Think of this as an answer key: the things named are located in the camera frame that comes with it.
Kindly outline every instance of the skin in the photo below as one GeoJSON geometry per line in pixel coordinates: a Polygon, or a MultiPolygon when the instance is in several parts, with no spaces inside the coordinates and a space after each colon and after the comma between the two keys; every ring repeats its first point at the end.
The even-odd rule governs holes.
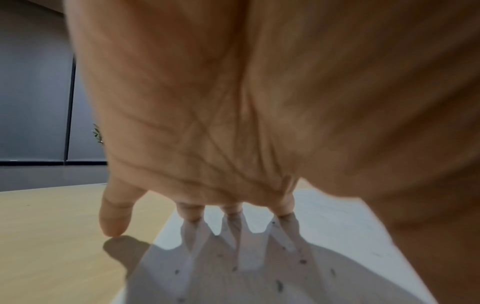
{"type": "Polygon", "coordinates": [[[480,302],[477,1],[66,0],[122,234],[148,190],[187,220],[360,197],[440,303],[480,302]]]}

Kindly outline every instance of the finger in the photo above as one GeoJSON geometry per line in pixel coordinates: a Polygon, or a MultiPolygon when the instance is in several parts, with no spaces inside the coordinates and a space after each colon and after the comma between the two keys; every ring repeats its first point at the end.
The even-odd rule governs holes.
{"type": "Polygon", "coordinates": [[[220,209],[227,216],[233,216],[233,215],[239,214],[243,210],[243,203],[220,206],[220,209]]]}
{"type": "Polygon", "coordinates": [[[195,222],[204,215],[205,206],[175,202],[176,210],[184,220],[195,222]]]}
{"type": "Polygon", "coordinates": [[[110,176],[103,192],[99,213],[100,228],[106,236],[125,232],[132,218],[132,209],[147,191],[110,176]]]}
{"type": "Polygon", "coordinates": [[[279,205],[269,207],[270,211],[278,217],[287,216],[293,213],[295,208],[295,199],[293,194],[287,195],[279,205]]]}

